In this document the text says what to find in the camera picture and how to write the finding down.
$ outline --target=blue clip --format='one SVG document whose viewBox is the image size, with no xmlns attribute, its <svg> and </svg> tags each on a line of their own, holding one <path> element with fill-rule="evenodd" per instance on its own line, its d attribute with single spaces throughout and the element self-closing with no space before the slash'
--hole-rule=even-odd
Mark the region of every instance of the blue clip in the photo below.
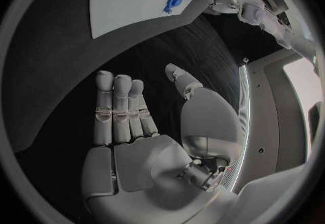
<svg viewBox="0 0 325 224">
<path fill-rule="evenodd" d="M 179 6 L 183 0 L 168 0 L 167 6 L 164 8 L 164 12 L 170 14 L 172 12 L 172 8 Z"/>
</svg>

